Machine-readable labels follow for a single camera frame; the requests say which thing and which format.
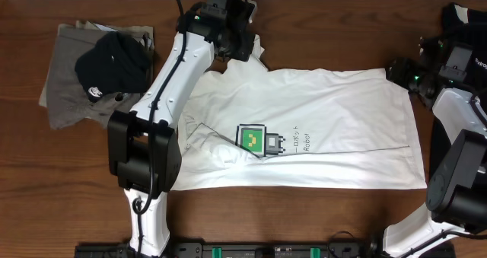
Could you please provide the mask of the white printed t-shirt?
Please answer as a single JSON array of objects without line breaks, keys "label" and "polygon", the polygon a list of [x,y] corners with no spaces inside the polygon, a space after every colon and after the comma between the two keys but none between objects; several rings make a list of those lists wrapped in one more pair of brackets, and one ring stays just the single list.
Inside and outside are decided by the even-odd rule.
[{"label": "white printed t-shirt", "polygon": [[178,123],[174,189],[426,186],[408,92],[381,68],[270,71],[256,43],[246,62],[198,81]]}]

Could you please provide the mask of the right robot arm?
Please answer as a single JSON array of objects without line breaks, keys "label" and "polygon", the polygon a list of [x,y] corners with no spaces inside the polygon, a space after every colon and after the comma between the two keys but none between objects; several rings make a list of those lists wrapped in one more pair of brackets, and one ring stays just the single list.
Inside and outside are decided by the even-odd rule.
[{"label": "right robot arm", "polygon": [[426,200],[385,228],[369,257],[452,257],[449,240],[486,238],[486,114],[482,92],[465,82],[473,48],[446,39],[421,40],[419,48],[419,61],[396,59],[387,79],[417,95],[438,124]]}]

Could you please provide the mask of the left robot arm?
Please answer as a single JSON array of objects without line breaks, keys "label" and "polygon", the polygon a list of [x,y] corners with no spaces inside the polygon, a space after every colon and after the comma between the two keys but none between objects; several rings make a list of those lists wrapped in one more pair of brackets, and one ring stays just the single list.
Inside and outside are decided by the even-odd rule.
[{"label": "left robot arm", "polygon": [[177,124],[199,78],[215,57],[247,61],[254,13],[188,11],[178,21],[173,47],[158,76],[132,109],[109,120],[110,173],[129,202],[132,236],[120,257],[161,257],[169,243],[167,193],[181,167]]}]

